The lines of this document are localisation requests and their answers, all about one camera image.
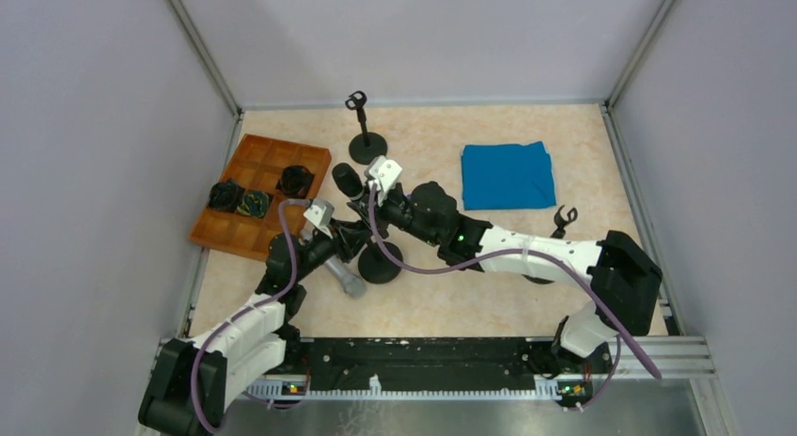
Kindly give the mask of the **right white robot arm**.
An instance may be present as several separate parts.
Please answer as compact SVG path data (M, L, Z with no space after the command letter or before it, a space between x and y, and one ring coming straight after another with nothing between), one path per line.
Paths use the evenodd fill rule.
M586 358L602 343L619 337L643 363L649 361L635 339L649 334L660 286L661 268L627 233L610 230L597 241L571 241L523 234L473 219L458 211L454 199L435 182L421 186L421 199L397 190L364 190L352 199L354 210L372 231L379 251L389 226L436 248L444 266L424 269L387 254L389 262L432 275L474 270L515 273L545 283L569 284L590 300L563 320L558 346Z

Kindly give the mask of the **black microphone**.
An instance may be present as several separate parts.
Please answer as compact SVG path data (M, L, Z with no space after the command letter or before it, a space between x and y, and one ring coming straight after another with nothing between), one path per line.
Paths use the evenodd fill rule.
M337 189L344 194L353 209L367 207L367 190L359 174L348 163L338 163L332 170Z

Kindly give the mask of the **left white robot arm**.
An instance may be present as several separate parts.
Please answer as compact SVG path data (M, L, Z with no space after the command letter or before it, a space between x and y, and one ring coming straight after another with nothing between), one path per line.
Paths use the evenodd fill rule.
M229 405L287 356L288 321L305 297L302 279L327 260L354 257L371 237L362 222L333 221L309 241L272 238L256 292L206 333L172 338L156 357L138 411L141 425L166 435L211 435Z

